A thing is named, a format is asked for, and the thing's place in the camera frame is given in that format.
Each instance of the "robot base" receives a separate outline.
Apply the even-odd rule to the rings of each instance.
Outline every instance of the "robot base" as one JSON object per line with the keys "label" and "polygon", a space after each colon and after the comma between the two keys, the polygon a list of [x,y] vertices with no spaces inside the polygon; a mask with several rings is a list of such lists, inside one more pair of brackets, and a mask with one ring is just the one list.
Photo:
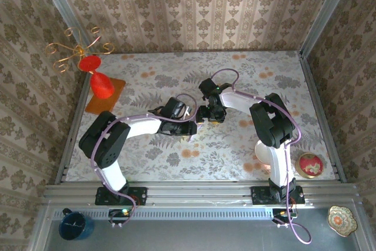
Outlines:
{"label": "robot base", "polygon": [[[145,206],[147,199],[147,188],[127,188],[125,193],[132,197],[137,206]],[[132,203],[125,197],[114,195],[106,188],[98,188],[95,195],[95,205],[97,206],[131,206]]]}
{"label": "robot base", "polygon": [[[286,203],[285,199],[281,202],[275,199],[270,193],[269,186],[252,186],[251,196],[253,205],[275,205]],[[294,199],[296,204],[306,203],[306,200],[304,199],[303,188],[299,185],[297,185],[295,189],[289,193],[289,197]]]}

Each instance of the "cable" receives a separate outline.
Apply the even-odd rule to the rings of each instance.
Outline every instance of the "cable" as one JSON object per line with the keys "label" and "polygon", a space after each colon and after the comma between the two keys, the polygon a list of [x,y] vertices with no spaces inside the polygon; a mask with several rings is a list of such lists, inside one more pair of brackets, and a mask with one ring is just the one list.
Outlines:
{"label": "cable", "polygon": [[291,198],[291,201],[292,201],[293,205],[295,205],[296,216],[298,216],[299,215],[299,213],[298,213],[298,205],[296,204],[294,198]]}
{"label": "cable", "polygon": [[[110,214],[110,219],[109,219],[109,221],[110,221],[110,224],[112,225],[112,227],[115,227],[115,226],[116,226],[116,223],[113,222],[113,218],[115,217],[115,215],[120,214],[120,213],[121,213],[122,215],[125,215],[122,211],[113,211],[113,212]],[[122,226],[127,222],[127,220],[121,220],[120,222],[122,222],[122,223],[119,223],[118,226],[119,226],[119,227],[122,227]]]}
{"label": "cable", "polygon": [[118,123],[118,122],[120,122],[120,121],[124,121],[124,120],[126,120],[126,121],[129,122],[129,121],[138,120],[138,119],[141,119],[141,118],[155,118],[156,120],[164,120],[164,121],[169,121],[169,122],[184,123],[184,122],[187,122],[187,121],[190,121],[190,120],[195,119],[195,118],[196,118],[196,113],[197,113],[197,110],[198,110],[198,108],[197,108],[197,101],[195,100],[195,98],[194,98],[193,96],[191,96],[191,95],[189,95],[189,94],[187,94],[187,93],[181,93],[181,94],[179,94],[178,96],[180,96],[180,95],[186,95],[186,96],[192,98],[192,100],[193,100],[193,102],[194,102],[195,110],[194,110],[193,115],[192,115],[190,118],[188,118],[188,119],[184,119],[184,120],[174,120],[174,119],[168,119],[168,118],[165,118],[165,117],[160,117],[160,116],[156,116],[156,115],[152,115],[152,114],[148,114],[148,113],[147,113],[147,114],[144,114],[144,115],[135,115],[135,116],[129,116],[129,117],[121,117],[121,118],[117,118],[117,119],[115,119],[113,122],[111,122],[111,123],[107,126],[107,128],[102,132],[102,134],[100,135],[99,139],[97,140],[97,142],[96,142],[96,144],[95,144],[95,146],[94,146],[94,148],[93,148],[93,152],[92,152],[92,155],[91,155],[91,157],[90,157],[90,164],[91,164],[91,167],[92,167],[92,169],[94,170],[94,172],[96,172],[96,174],[98,175],[100,181],[103,183],[104,187],[107,188],[107,189],[108,189],[110,192],[112,192],[113,194],[119,195],[119,196],[121,196],[121,197],[124,197],[124,198],[130,200],[131,203],[132,203],[132,210],[130,211],[130,213],[129,213],[129,217],[128,217],[127,220],[124,221],[123,225],[125,225],[125,224],[126,224],[131,218],[132,218],[133,213],[134,213],[134,211],[136,210],[136,202],[135,202],[135,200],[134,200],[132,197],[130,197],[130,196],[124,194],[124,193],[120,193],[120,192],[118,192],[118,191],[113,190],[113,189],[107,184],[106,179],[103,177],[103,175],[102,175],[101,172],[100,172],[100,169],[98,168],[97,164],[96,164],[95,161],[94,161],[94,157],[95,157],[95,154],[96,154],[96,152],[97,152],[97,150],[98,150],[98,147],[99,147],[100,143],[102,142],[103,138],[105,138],[105,136],[106,136],[106,134],[108,133],[108,131],[109,131],[109,130],[110,130],[110,129],[111,129],[116,123]]}
{"label": "cable", "polygon": [[294,207],[294,204],[296,205],[296,202],[293,198],[290,198],[291,199],[291,207],[290,209],[292,209]]}
{"label": "cable", "polygon": [[[311,237],[310,232],[309,232],[308,229],[306,229],[303,225],[298,224],[298,223],[293,223],[293,222],[292,222],[292,220],[291,220],[291,216],[290,216],[290,215],[291,215],[291,214],[290,214],[290,209],[289,209],[289,206],[288,206],[288,200],[289,200],[289,197],[290,197],[290,180],[288,179],[288,174],[289,174],[290,169],[291,169],[291,168],[289,168],[289,167],[291,167],[291,166],[288,165],[287,147],[288,147],[289,145],[292,145],[292,144],[297,143],[297,142],[300,140],[300,138],[301,138],[301,130],[300,130],[300,127],[298,126],[297,122],[293,119],[293,117],[292,117],[292,116],[291,116],[291,115],[290,115],[285,109],[283,109],[281,106],[279,106],[279,105],[273,103],[272,101],[269,101],[269,100],[266,100],[266,99],[264,99],[264,98],[261,98],[261,97],[259,97],[259,96],[256,96],[256,95],[250,95],[250,94],[247,94],[247,93],[244,93],[244,92],[241,92],[241,91],[237,91],[237,90],[235,89],[235,83],[237,82],[237,80],[239,79],[239,76],[240,76],[240,74],[239,74],[239,72],[238,72],[237,70],[230,69],[230,68],[221,69],[221,70],[215,72],[215,73],[213,74],[213,76],[211,76],[211,78],[213,78],[215,75],[217,75],[219,72],[222,72],[222,71],[232,71],[232,72],[235,72],[235,73],[236,73],[237,78],[235,79],[235,81],[234,81],[234,82],[232,83],[232,85],[231,85],[231,88],[233,89],[234,93],[237,93],[237,94],[239,94],[239,95],[246,96],[246,97],[249,97],[249,98],[253,98],[253,99],[258,100],[258,101],[265,102],[265,103],[267,103],[269,106],[273,106],[273,107],[277,108],[279,111],[281,111],[283,114],[286,115],[286,117],[291,121],[291,123],[293,123],[293,125],[294,125],[295,128],[296,128],[296,130],[298,131],[298,137],[295,138],[294,140],[291,140],[289,143],[286,143],[286,144],[284,145],[284,154],[285,154],[285,158],[286,158],[286,171],[287,171],[287,175],[286,175],[286,181],[287,181],[287,187],[286,187],[286,188],[287,188],[287,192],[286,192],[286,210],[287,210],[288,222],[289,222],[289,224],[290,224],[291,230],[293,231],[295,237],[296,237],[301,243],[303,243],[303,244],[310,244],[310,243],[312,242],[312,237]],[[302,227],[302,228],[307,232],[308,237],[309,237],[308,241],[304,241],[304,240],[302,240],[302,238],[299,237],[299,235],[298,235],[297,232],[295,231],[294,225]]]}
{"label": "cable", "polygon": [[138,208],[141,204],[140,199],[136,195],[131,195],[130,197],[132,197],[134,201],[138,202],[138,205],[137,205],[137,208]]}

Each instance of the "small dish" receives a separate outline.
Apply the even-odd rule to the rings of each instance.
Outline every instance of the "small dish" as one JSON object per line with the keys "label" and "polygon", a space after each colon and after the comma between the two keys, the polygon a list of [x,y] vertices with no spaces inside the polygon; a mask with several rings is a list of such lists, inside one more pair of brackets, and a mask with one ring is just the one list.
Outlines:
{"label": "small dish", "polygon": [[324,163],[317,155],[304,153],[297,159],[295,169],[302,177],[313,179],[323,173]]}
{"label": "small dish", "polygon": [[348,207],[330,207],[328,211],[328,224],[343,237],[349,236],[358,229],[358,223]]}

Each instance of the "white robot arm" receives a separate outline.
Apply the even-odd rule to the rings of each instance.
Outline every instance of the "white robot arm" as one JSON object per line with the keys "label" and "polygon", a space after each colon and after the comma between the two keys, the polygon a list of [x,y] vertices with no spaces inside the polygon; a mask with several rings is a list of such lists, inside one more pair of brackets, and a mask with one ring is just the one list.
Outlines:
{"label": "white robot arm", "polygon": [[[226,88],[219,97],[224,107],[237,109],[247,115],[250,114],[250,106],[254,104],[254,99],[235,93],[232,88]],[[286,147],[289,157],[288,164],[286,164],[284,151],[285,144],[289,143],[289,141],[290,140],[287,139],[278,148],[266,146],[262,141],[258,141],[254,150],[259,160],[270,165],[270,180],[279,187],[287,184],[287,166],[291,167],[290,145]],[[294,174],[292,170],[289,170],[288,173],[290,174],[288,179],[293,179]]]}
{"label": "white robot arm", "polygon": [[[126,194],[129,186],[117,160],[125,141],[134,136],[154,133],[194,135],[197,132],[196,123],[181,120],[188,111],[189,107],[182,101],[170,98],[165,106],[151,110],[152,114],[133,116],[126,119],[126,123],[119,121],[113,124],[100,142],[94,156],[96,170],[103,178],[103,182],[113,191]],[[81,137],[79,147],[89,159],[105,129],[115,120],[113,114],[104,111]]]}
{"label": "white robot arm", "polygon": [[255,146],[255,154],[262,162],[270,164],[270,192],[276,202],[281,202],[286,196],[287,174],[291,181],[290,190],[296,186],[291,170],[290,146],[287,145],[292,138],[294,125],[285,114],[267,103],[272,102],[288,112],[281,98],[272,93],[263,99],[266,102],[254,103],[255,96],[235,91],[229,83],[216,85],[212,79],[203,81],[199,88],[207,105],[199,108],[196,115],[198,123],[205,119],[224,122],[226,108],[251,114],[260,139]]}

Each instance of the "patterned wallpaper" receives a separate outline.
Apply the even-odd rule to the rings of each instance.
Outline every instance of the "patterned wallpaper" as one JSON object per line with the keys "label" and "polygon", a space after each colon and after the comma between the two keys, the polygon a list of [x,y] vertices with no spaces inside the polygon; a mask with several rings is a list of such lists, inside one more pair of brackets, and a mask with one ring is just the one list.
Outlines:
{"label": "patterned wallpaper", "polygon": [[376,0],[341,0],[308,61],[349,181],[376,234]]}
{"label": "patterned wallpaper", "polygon": [[324,0],[68,0],[116,52],[297,50]]}
{"label": "patterned wallpaper", "polygon": [[52,41],[69,44],[52,0],[0,0],[0,11],[0,250],[26,250],[82,78],[56,73],[44,53]]}

